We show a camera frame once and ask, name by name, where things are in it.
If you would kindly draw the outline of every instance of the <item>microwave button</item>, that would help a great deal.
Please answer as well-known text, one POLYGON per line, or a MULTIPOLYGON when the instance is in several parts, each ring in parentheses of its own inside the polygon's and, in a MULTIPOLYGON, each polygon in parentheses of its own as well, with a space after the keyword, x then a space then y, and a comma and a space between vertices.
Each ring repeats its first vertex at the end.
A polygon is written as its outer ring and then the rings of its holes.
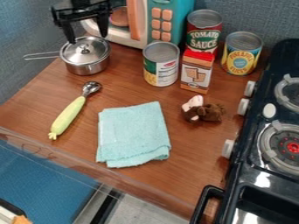
POLYGON ((160 32, 160 31, 152 31, 152 32, 151 32, 151 37, 152 37, 153 39, 160 39, 160 37, 161 37, 161 32, 160 32))
POLYGON ((162 29, 165 32, 170 32, 171 31, 171 22, 162 22, 162 29))
POLYGON ((170 42, 170 40, 171 40, 171 34, 169 32, 163 32, 162 41, 170 42))
POLYGON ((172 10, 163 10, 162 18, 167 21, 172 19, 172 10))
POLYGON ((160 18, 161 17, 161 9, 159 9, 159 8, 152 8, 151 9, 151 16, 153 18, 160 18))
POLYGON ((161 22, 160 20, 157 20, 157 19, 153 19, 151 21, 151 26, 156 29, 156 30, 159 30, 161 28, 161 22))

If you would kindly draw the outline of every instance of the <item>toy microwave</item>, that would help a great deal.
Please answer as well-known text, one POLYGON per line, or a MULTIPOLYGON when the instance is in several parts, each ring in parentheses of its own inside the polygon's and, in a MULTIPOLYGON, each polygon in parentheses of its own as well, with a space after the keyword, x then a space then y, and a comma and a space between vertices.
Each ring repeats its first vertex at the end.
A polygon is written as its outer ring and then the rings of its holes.
MULTIPOLYGON (((194 7, 194 0, 110 0, 109 2, 113 14, 110 16, 106 39, 141 49, 154 40, 178 45, 185 35, 186 17, 194 7)), ((100 35, 98 25, 93 19, 82 20, 81 23, 90 34, 100 35)))

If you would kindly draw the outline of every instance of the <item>tomato sauce can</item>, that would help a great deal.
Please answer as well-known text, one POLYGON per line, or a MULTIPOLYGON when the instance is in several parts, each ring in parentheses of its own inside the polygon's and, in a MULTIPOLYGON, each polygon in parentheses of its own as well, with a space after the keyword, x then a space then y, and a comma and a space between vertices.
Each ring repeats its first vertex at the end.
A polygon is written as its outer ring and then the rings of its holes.
POLYGON ((217 54, 222 17, 214 10, 195 10, 187 17, 186 45, 195 52, 217 54))
POLYGON ((179 49, 170 42, 153 42, 143 49, 143 76, 155 87, 167 87, 178 76, 179 49))
POLYGON ((247 31, 237 31, 226 37, 221 66, 230 74, 247 75, 257 66, 263 42, 247 31))

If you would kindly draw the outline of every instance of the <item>blue floor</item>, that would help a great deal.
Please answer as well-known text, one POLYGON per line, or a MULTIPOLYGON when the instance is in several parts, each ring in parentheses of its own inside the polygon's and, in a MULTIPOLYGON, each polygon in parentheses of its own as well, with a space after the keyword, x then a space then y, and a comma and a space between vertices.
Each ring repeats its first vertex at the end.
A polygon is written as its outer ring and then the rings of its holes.
POLYGON ((24 210, 33 223, 73 223, 98 185, 0 140, 0 198, 24 210))

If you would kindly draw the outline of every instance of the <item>gray wall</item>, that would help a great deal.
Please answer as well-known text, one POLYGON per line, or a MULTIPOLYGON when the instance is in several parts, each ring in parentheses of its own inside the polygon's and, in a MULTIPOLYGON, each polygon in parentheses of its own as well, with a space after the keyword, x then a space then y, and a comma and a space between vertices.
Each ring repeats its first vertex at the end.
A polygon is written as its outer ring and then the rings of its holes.
POLYGON ((23 55, 58 51, 66 42, 49 11, 57 2, 60 0, 0 1, 0 104, 52 62, 25 61, 23 55))
POLYGON ((299 38, 299 0, 198 0, 196 8, 222 15, 223 40, 237 31, 254 32, 266 47, 285 38, 299 38))
MULTIPOLYGON (((24 54, 56 51, 66 42, 48 10, 57 2, 0 1, 0 104, 52 62, 24 61, 24 54)), ((299 0, 198 0, 196 7, 216 10, 223 16, 223 39, 230 32, 249 31, 271 47, 280 39, 299 37, 299 0)))

